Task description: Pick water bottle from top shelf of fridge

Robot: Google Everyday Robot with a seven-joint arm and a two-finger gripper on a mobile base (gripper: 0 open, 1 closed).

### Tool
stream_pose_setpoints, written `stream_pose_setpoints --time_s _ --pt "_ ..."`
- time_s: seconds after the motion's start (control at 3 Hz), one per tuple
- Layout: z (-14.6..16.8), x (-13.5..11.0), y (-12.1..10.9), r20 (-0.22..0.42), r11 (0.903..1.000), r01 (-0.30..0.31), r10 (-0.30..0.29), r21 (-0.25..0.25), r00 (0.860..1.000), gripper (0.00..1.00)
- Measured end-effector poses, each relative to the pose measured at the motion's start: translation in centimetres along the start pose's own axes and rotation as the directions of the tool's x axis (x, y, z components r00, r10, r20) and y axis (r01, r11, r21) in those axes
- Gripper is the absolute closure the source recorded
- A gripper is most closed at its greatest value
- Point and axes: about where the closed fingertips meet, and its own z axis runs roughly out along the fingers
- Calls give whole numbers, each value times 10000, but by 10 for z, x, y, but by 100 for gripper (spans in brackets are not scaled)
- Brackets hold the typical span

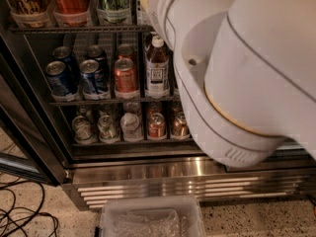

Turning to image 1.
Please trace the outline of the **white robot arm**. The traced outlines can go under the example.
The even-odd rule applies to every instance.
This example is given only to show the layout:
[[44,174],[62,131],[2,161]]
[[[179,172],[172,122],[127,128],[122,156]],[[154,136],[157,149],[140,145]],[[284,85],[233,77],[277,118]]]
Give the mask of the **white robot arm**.
[[316,157],[316,0],[140,0],[174,53],[191,134],[248,167],[290,138]]

